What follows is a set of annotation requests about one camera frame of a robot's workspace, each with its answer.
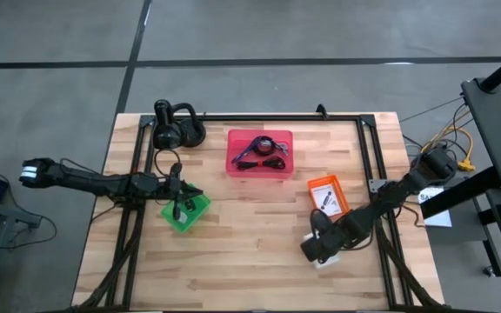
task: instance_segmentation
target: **green basket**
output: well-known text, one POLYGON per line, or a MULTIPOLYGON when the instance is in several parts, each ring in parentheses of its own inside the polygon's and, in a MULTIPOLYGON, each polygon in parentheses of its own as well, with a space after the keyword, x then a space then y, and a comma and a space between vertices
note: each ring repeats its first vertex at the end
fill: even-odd
POLYGON ((189 230, 189 228, 197 221, 197 219, 208 210, 208 207, 210 206, 211 200, 205 196, 205 195, 200 195, 200 196, 195 196, 191 198, 195 203, 195 209, 191 212, 187 210, 187 208, 184 206, 184 203, 179 204, 179 209, 181 216, 179 217, 179 220, 176 221, 173 219, 173 201, 170 201, 165 205, 165 208, 162 210, 162 216, 173 226, 175 230, 177 230, 180 233, 184 233, 185 231, 189 230))

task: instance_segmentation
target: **headphones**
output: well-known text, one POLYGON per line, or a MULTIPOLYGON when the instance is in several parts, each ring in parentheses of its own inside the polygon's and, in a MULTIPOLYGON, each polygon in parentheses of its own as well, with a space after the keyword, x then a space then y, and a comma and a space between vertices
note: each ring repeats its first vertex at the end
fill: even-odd
POLYGON ((196 147, 206 138, 206 128, 197 119, 192 105, 188 103, 171 105, 167 100, 157 100, 154 103, 154 112, 157 122, 152 132, 152 144, 155 149, 196 147), (190 118, 177 121, 173 114, 179 110, 188 110, 190 118))

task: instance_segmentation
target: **wooden table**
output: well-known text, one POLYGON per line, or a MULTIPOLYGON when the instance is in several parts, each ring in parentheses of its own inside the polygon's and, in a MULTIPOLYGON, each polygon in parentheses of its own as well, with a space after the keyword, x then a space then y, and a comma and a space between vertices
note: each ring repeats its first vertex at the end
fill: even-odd
MULTIPOLYGON (((388 177, 398 180, 408 171, 409 163, 397 114, 375 115, 388 177)), ((139 117, 117 117, 105 174, 129 172, 139 117)), ((376 240, 367 249, 342 253, 339 263, 321 270, 316 270, 299 248, 303 235, 311 231, 308 180, 335 174, 352 208, 368 203, 356 125, 206 122, 205 126, 208 135, 202 145, 177 152, 184 166, 182 177, 204 190, 212 200, 210 209, 189 232, 178 234, 160 216, 162 206, 147 202, 130 308, 386 309, 376 240), (292 178, 278 181, 227 176, 224 163, 229 129, 292 131, 292 178)), ((159 160, 160 167, 168 169, 175 159, 172 154, 163 153, 159 160)), ((111 205, 108 199, 98 199, 94 214, 111 205)), ((113 210, 90 226, 74 304, 85 300, 110 268, 120 216, 120 209, 113 210)), ((414 219, 405 210, 397 219, 405 261, 428 292, 443 302, 428 236, 425 229, 413 225, 414 219)), ((392 275, 401 300, 395 268, 392 275)), ((121 286, 120 277, 118 295, 122 295, 121 286)))

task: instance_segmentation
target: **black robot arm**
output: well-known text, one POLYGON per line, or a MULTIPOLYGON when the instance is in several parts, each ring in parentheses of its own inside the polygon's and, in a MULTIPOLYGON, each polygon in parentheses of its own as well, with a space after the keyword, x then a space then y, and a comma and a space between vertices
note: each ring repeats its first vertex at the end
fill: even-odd
POLYGON ((446 183, 453 178, 456 168, 444 147, 438 146, 418 156, 401 181, 386 183, 369 204, 352 210, 336 222, 332 223, 321 210, 313 210, 313 237, 301 243, 301 249, 309 261, 323 263, 340 250, 357 246, 370 235, 374 222, 383 214, 428 186, 446 183))
POLYGON ((106 176, 72 169, 50 158, 36 158, 23 162, 19 180, 28 188, 61 186, 96 196, 108 196, 119 204, 147 199, 174 200, 176 205, 173 216, 178 219, 177 203, 203 193, 181 180, 182 168, 181 163, 174 163, 170 174, 164 177, 141 172, 106 176))

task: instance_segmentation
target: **red transparent box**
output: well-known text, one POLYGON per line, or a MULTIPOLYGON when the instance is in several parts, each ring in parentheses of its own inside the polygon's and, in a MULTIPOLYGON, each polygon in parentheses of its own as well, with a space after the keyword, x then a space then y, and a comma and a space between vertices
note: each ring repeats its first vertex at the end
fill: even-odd
POLYGON ((278 178, 286 179, 293 174, 293 133, 288 130, 230 130, 227 135, 227 157, 225 170, 233 177, 278 178), (248 170, 238 170, 237 165, 231 160, 242 153, 258 136, 268 136, 278 144, 286 144, 288 155, 276 148, 269 156, 259 156, 254 151, 243 156, 239 161, 260 162, 270 157, 281 157, 285 161, 282 170, 272 169, 267 166, 257 166, 248 170))

